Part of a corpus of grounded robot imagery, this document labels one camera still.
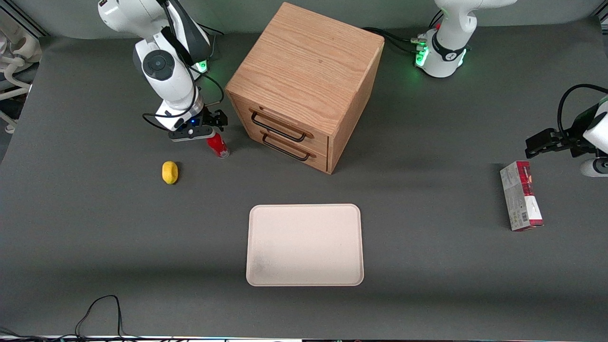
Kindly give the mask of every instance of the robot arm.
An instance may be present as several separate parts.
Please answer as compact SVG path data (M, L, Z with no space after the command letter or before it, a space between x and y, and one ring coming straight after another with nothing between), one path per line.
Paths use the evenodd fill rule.
M579 114L572 127L563 129L561 112L566 97L575 89L591 88L608 94L608 89L594 85L576 85L562 97L558 109L558 130L547 128L526 139L526 157L546 152L570 150L573 158L591 153L595 159L581 164L581 173L589 177L608 177L608 96Z
M435 0L444 12L439 30L430 29L418 35L430 41L416 59L416 66L433 77L448 77L462 65L465 46L477 28L474 10L497 9L517 0Z
M190 118L209 112L195 84L199 74L192 67L205 61L212 48L178 0L101 0L97 9L108 27L143 38L134 48L133 60L163 99L156 113L145 115L176 131Z

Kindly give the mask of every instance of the drawer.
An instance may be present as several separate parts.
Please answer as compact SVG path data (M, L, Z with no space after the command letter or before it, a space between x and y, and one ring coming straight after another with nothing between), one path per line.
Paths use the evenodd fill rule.
M327 171L327 156L313 151L307 151L304 148L297 146L295 143L283 139L273 133L264 130L250 131L251 139L264 144L267 147L276 150L292 159L301 161L302 163L312 166L317 170Z
M327 155L328 138L326 135L309 128L299 127L297 122L287 123L277 119L278 115L271 110L244 97L231 94L231 98L247 131L266 130L273 133L273 136L281 136L292 142L293 145L301 145L309 151Z

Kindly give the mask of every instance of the red and white box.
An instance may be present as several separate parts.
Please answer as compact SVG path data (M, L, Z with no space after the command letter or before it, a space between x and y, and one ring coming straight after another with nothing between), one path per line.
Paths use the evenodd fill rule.
M505 191L511 230L522 232L542 226L541 210L532 191L530 162L516 161L505 167L500 171L500 179Z

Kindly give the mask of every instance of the gray mat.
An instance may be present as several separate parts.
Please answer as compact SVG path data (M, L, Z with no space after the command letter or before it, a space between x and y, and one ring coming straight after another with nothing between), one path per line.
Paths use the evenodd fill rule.
M221 37L211 76L225 85L256 39ZM252 142L228 101L230 158L170 142L140 117L160 101L134 72L134 42L45 42L0 166L2 325L69 333L115 293L140 335L608 339L608 183L580 175L567 153L538 157L546 226L516 233L498 174L555 125L567 88L606 86L597 19L479 28L444 80L388 47L331 176ZM216 90L205 83L204 94ZM600 97L573 94L565 120ZM166 160L181 163L175 186L160 178ZM280 203L357 204L363 283L248 285L249 209ZM114 333L114 310L100 303L84 332Z

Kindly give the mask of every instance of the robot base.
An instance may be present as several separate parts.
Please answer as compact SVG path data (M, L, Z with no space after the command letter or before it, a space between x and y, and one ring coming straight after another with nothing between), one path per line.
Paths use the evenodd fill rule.
M425 39L427 43L423 47L423 50L419 51L418 55L416 55L414 65L424 70L430 76L442 79L451 76L462 65L466 49L460 56L454 54L453 60L444 61L441 54L433 47L433 44L430 44L436 32L436 29L431 29L418 35L419 39Z
M581 164L581 173L587 177L608 177L608 158L595 158Z

